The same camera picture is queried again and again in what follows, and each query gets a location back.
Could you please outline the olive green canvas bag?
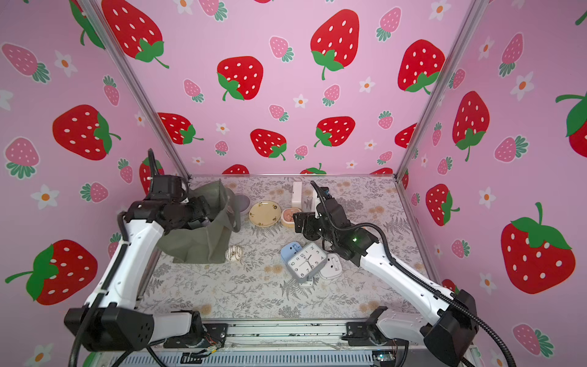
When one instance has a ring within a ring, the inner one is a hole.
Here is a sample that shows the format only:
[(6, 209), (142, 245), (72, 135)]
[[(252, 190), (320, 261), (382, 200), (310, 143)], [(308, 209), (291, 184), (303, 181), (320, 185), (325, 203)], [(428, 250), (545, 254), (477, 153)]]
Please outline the olive green canvas bag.
[(188, 194), (202, 197), (209, 205), (209, 223), (195, 221), (185, 229), (174, 229), (157, 242), (157, 247), (176, 263), (222, 264), (234, 232), (241, 229), (241, 214), (235, 194), (221, 180), (207, 183)]

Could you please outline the grey square analog clock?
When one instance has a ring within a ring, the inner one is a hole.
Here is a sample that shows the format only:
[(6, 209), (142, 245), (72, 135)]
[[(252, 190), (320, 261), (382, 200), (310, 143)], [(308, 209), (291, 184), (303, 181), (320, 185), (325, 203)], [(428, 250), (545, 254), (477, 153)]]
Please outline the grey square analog clock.
[(327, 263), (327, 254), (316, 243), (308, 243), (286, 262), (286, 269), (298, 283), (310, 281)]

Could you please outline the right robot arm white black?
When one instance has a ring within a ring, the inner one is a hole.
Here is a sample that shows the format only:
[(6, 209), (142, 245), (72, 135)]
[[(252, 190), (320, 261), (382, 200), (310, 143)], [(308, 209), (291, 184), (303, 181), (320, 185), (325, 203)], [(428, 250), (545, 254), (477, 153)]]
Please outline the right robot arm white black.
[(409, 301), (423, 317), (413, 341), (423, 344), (447, 366), (469, 366), (465, 354), (480, 330), (501, 350), (508, 366), (516, 364), (504, 340), (477, 314), (474, 297), (451, 292), (391, 254), (384, 231), (374, 223), (352, 223), (328, 187), (311, 182), (315, 192), (312, 212), (293, 216), (297, 233), (306, 239), (330, 243), (331, 251), (377, 276)]

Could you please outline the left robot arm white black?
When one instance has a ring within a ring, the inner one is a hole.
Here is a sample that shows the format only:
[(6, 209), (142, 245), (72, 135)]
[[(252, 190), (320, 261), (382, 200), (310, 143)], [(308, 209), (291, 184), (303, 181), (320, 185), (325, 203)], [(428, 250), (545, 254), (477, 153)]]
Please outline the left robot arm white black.
[(105, 274), (85, 305), (68, 310), (64, 323), (74, 334), (68, 364), (78, 364), (79, 352), (152, 350), (156, 344), (180, 337), (188, 343), (203, 339), (204, 326), (193, 311), (163, 316), (137, 311), (136, 304), (145, 272), (157, 242), (174, 229), (202, 220), (208, 206), (188, 197), (189, 184), (183, 177), (159, 174), (154, 152), (148, 153), (150, 191), (117, 216), (122, 234)]

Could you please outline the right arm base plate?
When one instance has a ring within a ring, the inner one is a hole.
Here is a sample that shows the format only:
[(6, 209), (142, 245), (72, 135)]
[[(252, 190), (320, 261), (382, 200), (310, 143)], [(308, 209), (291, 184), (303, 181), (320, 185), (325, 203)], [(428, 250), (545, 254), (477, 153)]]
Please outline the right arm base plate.
[(378, 318), (388, 310), (380, 306), (374, 310), (366, 321), (347, 322), (346, 333), (341, 340), (351, 347), (408, 347), (409, 342), (404, 339), (389, 339), (376, 326)]

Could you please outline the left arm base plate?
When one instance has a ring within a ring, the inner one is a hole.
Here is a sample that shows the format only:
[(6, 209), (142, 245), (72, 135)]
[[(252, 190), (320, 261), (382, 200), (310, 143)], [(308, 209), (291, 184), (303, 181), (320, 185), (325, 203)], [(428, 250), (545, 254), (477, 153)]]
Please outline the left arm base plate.
[(204, 350), (210, 347), (219, 349), (225, 345), (228, 327), (228, 324), (218, 323), (206, 323), (201, 327), (191, 327), (188, 334), (167, 339), (163, 347), (165, 349)]

